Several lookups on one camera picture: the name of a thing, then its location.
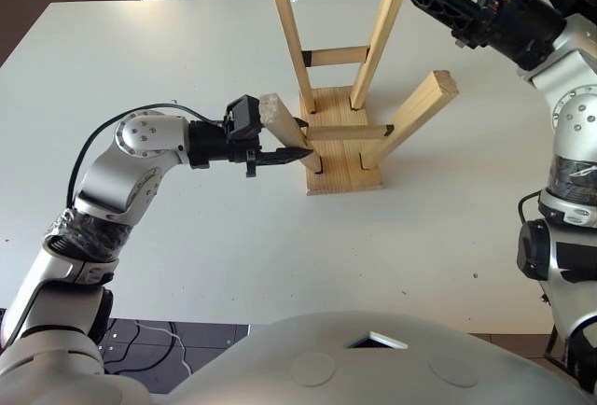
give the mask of wooden stick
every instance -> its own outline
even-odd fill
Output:
[[[261,123],[271,134],[286,147],[308,148],[313,147],[300,130],[295,118],[284,105],[278,94],[268,94],[259,97],[259,115]],[[321,157],[316,151],[300,160],[309,170],[319,174],[322,172]]]
[[[384,139],[394,125],[347,125],[339,127],[307,127],[308,141],[360,141]]]
[[[458,88],[450,72],[432,72],[394,114],[392,119],[394,132],[386,139],[369,142],[363,147],[361,150],[363,168],[370,169],[378,165],[456,95],[458,95]]]
[[[332,64],[362,63],[367,59],[369,46],[303,50],[302,57],[307,67],[330,66]]]
[[[380,59],[382,58],[385,43],[388,41],[398,10],[402,5],[402,0],[382,0],[380,10],[375,20],[373,34],[369,40],[369,54],[367,59],[358,70],[356,81],[351,90],[351,108],[361,109],[365,102],[365,96],[371,85],[371,80],[375,74]]]
[[[288,45],[288,50],[290,51],[292,65],[294,66],[295,73],[297,74],[300,94],[305,101],[305,105],[309,108],[309,112],[314,113],[315,100],[313,99],[309,74],[307,74],[305,62],[302,59],[302,48],[300,46],[299,31],[297,30],[297,23],[295,22],[295,15],[292,12],[290,0],[274,1],[276,3],[276,8],[278,9],[278,15],[280,16],[280,22],[282,23],[282,29],[284,30],[284,35],[286,37],[286,44]]]

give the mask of pine wood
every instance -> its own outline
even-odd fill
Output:
[[[311,65],[309,67],[329,66],[332,64],[363,63],[367,58],[369,46],[308,51],[311,53]]]
[[[311,82],[309,81],[309,74],[305,62],[302,59],[302,48],[300,46],[299,31],[297,30],[297,23],[295,22],[295,15],[292,12],[290,0],[274,0],[282,29],[286,37],[286,44],[290,52],[290,59],[297,74],[298,88],[300,95],[304,99],[305,106],[310,113],[315,112],[315,101],[313,99]]]
[[[369,53],[367,59],[358,70],[356,81],[351,90],[352,109],[361,109],[365,103],[365,96],[371,86],[380,59],[382,58],[385,43],[388,41],[392,27],[396,20],[402,0],[382,0],[380,10],[375,20],[373,33],[369,39]]]
[[[383,158],[419,130],[451,99],[458,95],[448,71],[434,71],[394,114],[394,131],[387,138],[369,141],[361,151],[363,167],[375,168]]]
[[[351,109],[350,90],[350,86],[313,90],[317,114],[310,114],[301,98],[301,116],[313,127],[368,125],[365,109],[360,111]],[[381,189],[382,174],[379,168],[375,167],[371,170],[361,168],[360,152],[366,142],[311,142],[321,156],[324,171],[320,175],[307,171],[307,195]]]
[[[259,115],[263,126],[286,147],[312,149],[295,118],[277,94],[259,97]],[[316,151],[299,161],[308,171],[317,173],[322,170],[321,158]]]
[[[354,141],[384,139],[392,131],[393,125],[345,125],[340,127],[308,127],[309,141]]]

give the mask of robotic arm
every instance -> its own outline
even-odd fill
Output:
[[[31,403],[29,399],[43,396],[44,390],[69,384],[82,374],[103,372],[96,344],[112,308],[112,294],[103,285],[114,277],[120,249],[170,169],[179,164],[195,169],[208,168],[211,161],[242,162],[247,177],[253,177],[257,166],[285,164],[311,153],[294,147],[261,151],[258,105],[258,99],[244,96],[228,105],[219,122],[188,122],[154,109],[136,110],[118,120],[112,145],[89,168],[74,201],[69,199],[71,207],[50,228],[7,309],[0,334],[6,349],[0,357],[0,389],[7,396],[0,398]],[[177,107],[149,108],[163,106]],[[23,394],[27,388],[22,382],[31,382],[47,363],[60,364],[61,375],[30,390],[30,397]],[[138,385],[124,378],[103,377],[102,387],[108,382],[141,394]],[[4,389],[10,387],[14,397]]]
[[[523,223],[518,265],[539,281],[567,370],[597,379],[597,28],[595,0],[411,0],[461,47],[491,46],[545,97],[555,131],[542,219]]]

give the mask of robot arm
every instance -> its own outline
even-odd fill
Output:
[[[594,6],[591,12],[585,6],[591,0],[581,0],[582,7],[552,0],[555,8],[540,0],[411,1],[449,26],[459,46],[489,45],[504,54],[547,101],[555,139],[548,185],[539,196],[545,218],[523,224],[517,261],[545,292],[555,328],[568,343],[567,369],[592,391],[597,379]]]
[[[284,164],[311,153],[292,147],[262,152],[258,104],[258,99],[244,96],[228,106],[221,122],[188,122],[152,109],[131,112],[119,121],[112,145],[87,171],[73,207],[50,228],[3,319],[1,343],[6,351],[0,357],[1,383],[18,390],[14,401],[6,393],[8,403],[32,401],[33,396],[22,394],[27,390],[22,382],[43,373],[40,364],[59,364],[68,379],[49,378],[33,388],[35,397],[82,374],[103,371],[96,344],[105,333],[112,306],[112,294],[103,285],[112,280],[120,249],[170,169],[232,161],[246,163],[247,176],[255,176],[259,165]],[[124,378],[102,382],[118,383],[118,390],[138,389],[127,386]]]

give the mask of wooden leg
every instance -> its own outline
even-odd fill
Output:
[[[371,141],[361,150],[364,169],[376,167],[379,162],[419,130],[441,108],[458,94],[456,82],[448,71],[434,71],[398,108],[392,123],[394,131],[385,139]]]
[[[312,150],[311,144],[307,142],[295,118],[292,117],[288,108],[286,108],[277,94],[268,94],[259,97],[259,115],[261,116],[263,126],[285,146]],[[316,151],[313,151],[312,154],[300,161],[312,172],[316,174],[321,173],[321,157]]]
[[[375,70],[382,58],[385,43],[390,36],[401,5],[402,0],[382,0],[380,4],[380,11],[373,27],[373,34],[371,34],[371,39],[369,40],[369,54],[365,62],[361,64],[353,89],[351,90],[352,109],[361,109],[363,107],[365,96],[371,85]]]
[[[297,74],[298,88],[300,89],[300,95],[302,96],[305,105],[309,108],[310,113],[315,112],[315,100],[313,99],[313,93],[311,88],[311,82],[309,81],[309,74],[307,74],[307,67],[302,58],[302,48],[300,46],[299,31],[297,30],[297,23],[295,22],[295,15],[292,12],[292,6],[290,0],[274,0],[276,8],[278,9],[278,15],[280,16],[280,22],[282,23],[282,29],[286,37],[286,44],[290,51],[290,58],[292,59],[292,65],[295,68]]]

